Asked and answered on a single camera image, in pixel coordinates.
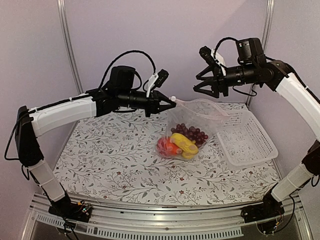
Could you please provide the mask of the red bell pepper toy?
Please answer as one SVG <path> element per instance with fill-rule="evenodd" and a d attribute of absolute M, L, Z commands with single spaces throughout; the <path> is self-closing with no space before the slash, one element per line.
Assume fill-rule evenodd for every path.
<path fill-rule="evenodd" d="M 169 156 L 170 152 L 167 148 L 167 138 L 166 137 L 161 137 L 156 144 L 156 150 L 157 153 L 160 154 L 161 156 Z"/>

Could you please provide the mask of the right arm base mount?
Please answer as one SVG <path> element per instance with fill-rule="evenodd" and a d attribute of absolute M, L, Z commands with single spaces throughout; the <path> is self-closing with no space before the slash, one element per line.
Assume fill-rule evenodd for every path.
<path fill-rule="evenodd" d="M 266 193 L 262 198 L 262 203 L 245 206 L 240 213 L 245 223 L 263 221 L 257 224 L 257 228 L 265 235 L 276 232 L 285 213 L 282 202 L 275 200 L 271 192 L 269 190 Z"/>

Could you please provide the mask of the clear zip top bag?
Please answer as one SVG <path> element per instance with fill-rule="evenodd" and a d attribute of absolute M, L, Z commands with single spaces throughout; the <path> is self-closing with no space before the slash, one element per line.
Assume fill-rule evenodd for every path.
<path fill-rule="evenodd" d="M 167 138 L 167 143 L 171 142 L 170 137 L 172 133 L 170 129 L 175 128 L 177 124 L 185 124 L 187 127 L 194 126 L 196 128 L 200 128 L 200 130 L 205 132 L 209 139 L 211 139 L 218 132 L 218 127 L 220 127 L 230 117 L 216 103 L 207 99 L 199 98 L 191 101 L 183 101 L 175 96 L 172 96 L 170 100 L 176 103 L 176 107 L 167 111 L 167 125 L 164 134 L 161 136 Z M 205 144 L 198 148 L 198 153 Z M 189 160 L 184 159 L 181 154 L 160 156 L 164 158 L 180 159 L 185 161 Z"/>

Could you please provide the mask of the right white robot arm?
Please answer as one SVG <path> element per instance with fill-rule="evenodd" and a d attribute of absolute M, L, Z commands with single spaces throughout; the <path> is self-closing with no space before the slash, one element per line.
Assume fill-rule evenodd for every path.
<path fill-rule="evenodd" d="M 237 65 L 226 66 L 218 54 L 220 45 L 233 41 L 237 51 Z M 222 38 L 214 48 L 203 46 L 199 55 L 207 66 L 196 75 L 200 82 L 193 87 L 197 93 L 218 99 L 227 97 L 229 90 L 244 85 L 267 86 L 277 93 L 308 126 L 314 142 L 307 154 L 266 195 L 259 206 L 262 218 L 269 218 L 278 210 L 278 203 L 320 174 L 320 100 L 287 62 L 268 57 L 259 38 Z"/>

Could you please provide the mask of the yellow banana toy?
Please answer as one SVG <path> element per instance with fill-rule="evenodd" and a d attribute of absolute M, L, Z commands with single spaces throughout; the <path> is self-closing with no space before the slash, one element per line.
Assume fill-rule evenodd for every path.
<path fill-rule="evenodd" d="M 184 159 L 190 160 L 199 152 L 199 148 L 181 133 L 173 133 L 170 142 L 182 150 L 181 156 Z"/>

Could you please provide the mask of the dark red grapes toy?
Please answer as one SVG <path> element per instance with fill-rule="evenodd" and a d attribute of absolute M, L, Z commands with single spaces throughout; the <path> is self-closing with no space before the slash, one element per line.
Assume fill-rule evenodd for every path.
<path fill-rule="evenodd" d="M 196 128 L 194 126 L 187 127 L 184 123 L 177 124 L 175 127 L 172 127 L 170 132 L 170 139 L 174 143 L 185 143 L 187 145 L 193 144 L 198 148 L 204 145 L 209 139 L 209 136 L 204 131 L 201 131 L 200 128 Z"/>

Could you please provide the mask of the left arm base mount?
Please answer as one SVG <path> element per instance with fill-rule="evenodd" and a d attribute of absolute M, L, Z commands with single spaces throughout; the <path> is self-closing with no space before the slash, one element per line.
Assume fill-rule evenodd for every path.
<path fill-rule="evenodd" d="M 84 200 L 72 202 L 68 193 L 58 201 L 50 200 L 48 213 L 67 220 L 88 223 L 93 211 L 93 206 Z"/>

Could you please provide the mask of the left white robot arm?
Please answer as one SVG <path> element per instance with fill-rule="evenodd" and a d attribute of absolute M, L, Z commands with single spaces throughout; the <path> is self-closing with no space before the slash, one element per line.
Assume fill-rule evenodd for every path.
<path fill-rule="evenodd" d="M 22 106 L 18 110 L 14 133 L 18 160 L 31 172 L 48 198 L 55 202 L 55 209 L 63 217 L 74 213 L 74 205 L 67 200 L 66 191 L 45 162 L 37 138 L 72 122 L 116 113 L 121 107 L 131 112 L 142 109 L 149 117 L 176 106 L 175 102 L 156 90 L 168 78 L 166 70 L 162 69 L 148 79 L 146 91 L 133 88 L 135 75 L 133 67 L 116 66 L 111 70 L 105 89 L 96 88 L 43 107 L 28 109 Z"/>

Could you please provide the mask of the orange pumpkin toy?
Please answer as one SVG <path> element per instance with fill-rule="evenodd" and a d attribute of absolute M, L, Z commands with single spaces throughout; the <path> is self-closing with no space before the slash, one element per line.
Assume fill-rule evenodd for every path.
<path fill-rule="evenodd" d="M 166 143 L 166 152 L 169 156 L 176 156 L 180 155 L 183 151 L 181 148 L 179 148 L 177 145 L 175 145 L 172 142 Z"/>

